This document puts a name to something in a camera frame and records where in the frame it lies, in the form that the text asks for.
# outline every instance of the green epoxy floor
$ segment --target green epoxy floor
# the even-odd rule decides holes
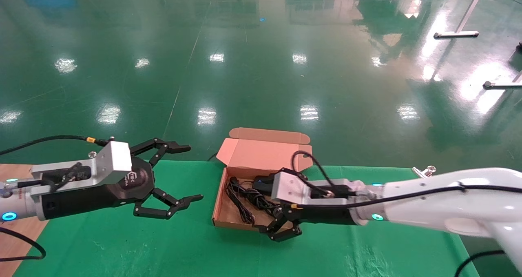
[[[242,126],[304,132],[325,165],[520,170],[522,91],[482,84],[522,70],[522,0],[481,0],[476,39],[433,39],[470,1],[0,0],[0,149],[157,136],[206,160]]]

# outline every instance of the tangled black cable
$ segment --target tangled black cable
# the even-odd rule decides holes
[[[239,210],[239,215],[241,216],[241,220],[243,223],[247,223],[250,225],[254,225],[256,218],[254,217],[254,214],[252,214],[246,206],[241,203],[241,201],[237,198],[236,191],[234,191],[233,185],[231,182],[227,184],[227,187],[225,188],[225,192],[227,193],[229,199],[234,203],[234,205],[237,207],[237,210]]]
[[[279,205],[266,199],[266,197],[256,189],[242,187],[236,177],[230,178],[229,185],[236,194],[246,198],[255,208],[265,212],[268,216],[274,217],[274,210],[279,208]]]

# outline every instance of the metal pole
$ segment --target metal pole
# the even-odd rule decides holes
[[[513,79],[513,82],[522,82],[522,71]]]
[[[477,6],[477,3],[479,0],[472,0],[471,4],[469,5],[468,9],[466,10],[466,13],[464,13],[464,17],[462,17],[462,20],[460,21],[459,25],[457,26],[457,30],[455,30],[455,33],[459,33],[464,28],[464,25],[466,25],[466,22],[468,22],[469,17],[471,16],[471,13],[473,12],[473,9],[475,9],[475,6]]]

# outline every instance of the blue led ring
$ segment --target blue led ring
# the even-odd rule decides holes
[[[16,213],[7,212],[7,213],[4,213],[2,215],[2,220],[4,220],[4,221],[12,221],[12,220],[16,219],[17,217],[18,217],[18,215]]]

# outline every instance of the robotic arm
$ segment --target robotic arm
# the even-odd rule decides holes
[[[390,221],[494,238],[522,272],[522,173],[518,171],[471,169],[373,185],[347,179],[332,181],[335,186],[326,180],[309,182],[331,191],[324,197],[293,171],[282,169],[274,174],[272,198],[281,205],[275,220],[258,226],[259,232],[281,242],[302,234],[299,224],[303,222],[367,225]],[[292,229],[279,232],[287,221],[293,223]]]
[[[158,149],[149,162],[136,156]],[[90,159],[35,165],[32,178],[0,182],[1,221],[37,216],[41,221],[75,215],[101,208],[134,204],[134,216],[170,219],[191,202],[203,199],[192,195],[176,199],[155,187],[153,167],[165,153],[190,151],[189,145],[152,139],[134,147],[110,140]],[[142,204],[156,197],[167,210],[144,208]]]

